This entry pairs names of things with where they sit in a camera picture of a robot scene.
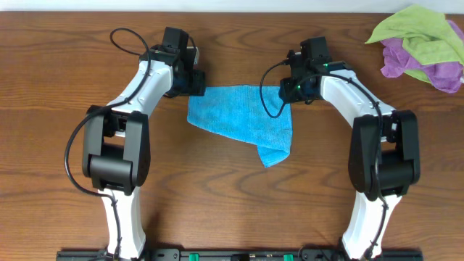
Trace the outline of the blue microfiber cloth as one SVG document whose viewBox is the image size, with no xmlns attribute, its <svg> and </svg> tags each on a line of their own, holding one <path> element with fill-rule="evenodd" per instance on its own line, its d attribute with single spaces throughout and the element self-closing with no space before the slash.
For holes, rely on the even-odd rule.
<svg viewBox="0 0 464 261">
<path fill-rule="evenodd" d="M 216 86 L 188 101 L 187 121 L 203 130 L 253 144 L 265 167 L 283 162 L 291 152 L 291 106 L 283 105 L 279 87 Z"/>
</svg>

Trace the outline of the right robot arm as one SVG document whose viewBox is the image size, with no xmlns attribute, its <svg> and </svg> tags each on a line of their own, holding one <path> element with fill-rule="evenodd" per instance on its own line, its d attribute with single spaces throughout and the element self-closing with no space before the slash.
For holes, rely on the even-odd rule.
<svg viewBox="0 0 464 261">
<path fill-rule="evenodd" d="M 324 100 L 352 128 L 348 173 L 356 191 L 351 219 L 332 260 L 422 260 L 418 250 L 384 250 L 394 208 L 420 178 L 418 120 L 382 102 L 344 61 L 335 62 L 324 37 L 308 38 L 283 61 L 291 75 L 280 83 L 284 104 Z"/>
</svg>

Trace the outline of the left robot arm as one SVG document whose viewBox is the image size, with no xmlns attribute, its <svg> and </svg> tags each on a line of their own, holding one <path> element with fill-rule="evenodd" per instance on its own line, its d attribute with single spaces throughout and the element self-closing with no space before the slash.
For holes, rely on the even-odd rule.
<svg viewBox="0 0 464 261">
<path fill-rule="evenodd" d="M 138 55 L 136 74 L 122 93 L 103 107 L 91 106 L 77 127 L 84 131 L 83 174 L 107 215 L 105 260 L 143 258 L 140 190 L 151 164 L 149 118 L 163 97 L 204 96 L 198 59 L 199 49 L 186 31 L 165 28 L 162 43 Z"/>
</svg>

